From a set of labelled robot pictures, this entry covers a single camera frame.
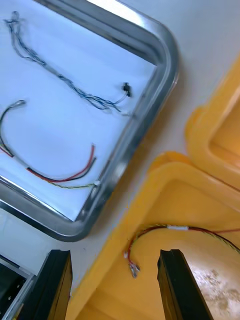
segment yellow container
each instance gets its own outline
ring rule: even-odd
[[[185,128],[187,151],[203,171],[240,190],[240,57]]]
[[[164,320],[157,281],[160,250],[180,249],[215,320],[240,319],[240,255],[197,231],[158,229],[132,247],[141,272],[132,278],[124,250],[149,224],[240,227],[240,193],[175,152],[159,156],[141,190],[69,302],[66,320]],[[240,233],[224,236],[240,246]]]

